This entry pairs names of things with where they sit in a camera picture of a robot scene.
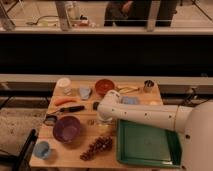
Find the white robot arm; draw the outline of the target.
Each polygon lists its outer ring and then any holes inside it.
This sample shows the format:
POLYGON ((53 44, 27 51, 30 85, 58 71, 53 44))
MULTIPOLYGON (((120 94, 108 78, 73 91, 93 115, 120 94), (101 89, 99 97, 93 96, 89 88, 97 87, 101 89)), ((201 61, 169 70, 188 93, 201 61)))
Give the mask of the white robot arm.
POLYGON ((110 90, 100 101, 101 120, 110 117, 154 126, 184 135, 181 171, 213 171, 213 101, 195 107, 122 104, 110 90))

